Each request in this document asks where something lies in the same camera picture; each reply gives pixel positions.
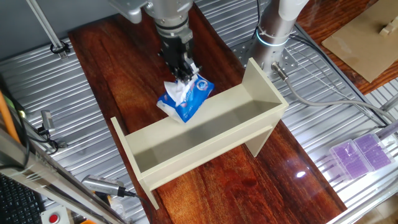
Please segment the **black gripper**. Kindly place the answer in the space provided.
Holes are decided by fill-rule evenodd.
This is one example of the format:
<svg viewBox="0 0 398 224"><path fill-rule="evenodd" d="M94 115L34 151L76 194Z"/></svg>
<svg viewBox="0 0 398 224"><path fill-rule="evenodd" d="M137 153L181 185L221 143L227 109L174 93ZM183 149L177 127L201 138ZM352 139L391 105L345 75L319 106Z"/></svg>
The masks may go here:
<svg viewBox="0 0 398 224"><path fill-rule="evenodd" d="M192 60L193 34L160 35L161 55L177 80L188 83L200 69Z"/></svg>

